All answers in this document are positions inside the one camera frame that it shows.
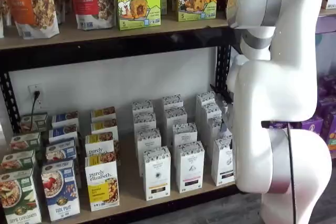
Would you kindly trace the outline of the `gripper block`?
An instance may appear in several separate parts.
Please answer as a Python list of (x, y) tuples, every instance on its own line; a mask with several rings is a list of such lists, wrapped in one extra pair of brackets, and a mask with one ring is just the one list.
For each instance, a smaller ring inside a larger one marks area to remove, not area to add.
[(215, 101), (218, 105), (222, 105), (222, 120), (226, 128), (231, 132), (233, 128), (233, 101), (226, 90), (220, 90), (210, 84), (212, 91), (215, 93)]

